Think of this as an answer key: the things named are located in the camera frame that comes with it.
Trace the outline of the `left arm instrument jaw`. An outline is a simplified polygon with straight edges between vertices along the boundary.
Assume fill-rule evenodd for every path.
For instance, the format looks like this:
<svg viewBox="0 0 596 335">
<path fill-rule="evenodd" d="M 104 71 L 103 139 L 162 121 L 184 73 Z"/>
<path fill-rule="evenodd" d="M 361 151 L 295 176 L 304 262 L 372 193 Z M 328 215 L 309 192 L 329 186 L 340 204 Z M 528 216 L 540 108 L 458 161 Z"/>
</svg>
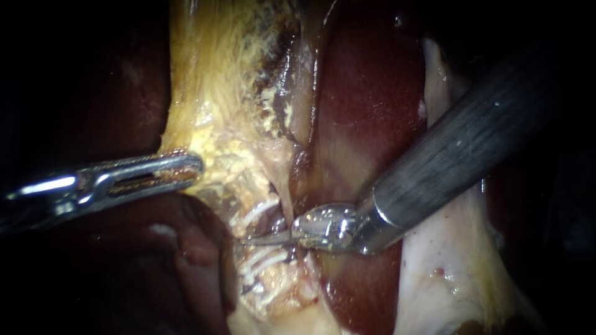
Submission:
<svg viewBox="0 0 596 335">
<path fill-rule="evenodd" d="M 92 163 L 77 170 L 81 197 L 124 197 L 188 187 L 204 172 L 196 155 L 151 154 Z"/>
</svg>

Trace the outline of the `right arm instrument jaw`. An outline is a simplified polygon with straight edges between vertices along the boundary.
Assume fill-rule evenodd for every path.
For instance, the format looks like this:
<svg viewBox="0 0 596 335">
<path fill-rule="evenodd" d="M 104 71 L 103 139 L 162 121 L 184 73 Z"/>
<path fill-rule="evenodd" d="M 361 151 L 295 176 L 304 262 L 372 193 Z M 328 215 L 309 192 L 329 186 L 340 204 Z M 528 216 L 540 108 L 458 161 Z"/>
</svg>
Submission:
<svg viewBox="0 0 596 335">
<path fill-rule="evenodd" d="M 245 246 L 273 246 L 279 244 L 294 243 L 297 236 L 291 231 L 281 231 L 263 236 L 248 236 L 242 239 L 242 245 Z"/>
</svg>

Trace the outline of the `right arm instrument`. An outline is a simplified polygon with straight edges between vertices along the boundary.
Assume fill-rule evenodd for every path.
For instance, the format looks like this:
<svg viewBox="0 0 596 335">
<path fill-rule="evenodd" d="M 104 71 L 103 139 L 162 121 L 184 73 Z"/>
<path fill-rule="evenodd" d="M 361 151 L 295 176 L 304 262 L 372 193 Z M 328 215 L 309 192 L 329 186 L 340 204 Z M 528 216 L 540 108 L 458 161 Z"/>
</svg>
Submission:
<svg viewBox="0 0 596 335">
<path fill-rule="evenodd" d="M 308 249 L 332 253 L 373 255 L 383 252 L 405 236 L 377 206 L 374 189 L 356 203 L 320 205 L 297 217 L 291 239 Z"/>
</svg>

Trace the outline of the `left arm instrument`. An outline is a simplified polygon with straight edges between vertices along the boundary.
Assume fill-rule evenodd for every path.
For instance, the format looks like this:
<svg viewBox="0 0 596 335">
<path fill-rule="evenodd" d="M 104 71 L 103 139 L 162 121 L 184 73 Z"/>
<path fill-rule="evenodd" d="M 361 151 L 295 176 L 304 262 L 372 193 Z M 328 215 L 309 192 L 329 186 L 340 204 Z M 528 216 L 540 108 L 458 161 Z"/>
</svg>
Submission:
<svg viewBox="0 0 596 335">
<path fill-rule="evenodd" d="M 111 185 L 110 173 L 73 172 L 20 186 L 1 196 L 1 233 L 44 230 L 98 212 Z"/>
</svg>

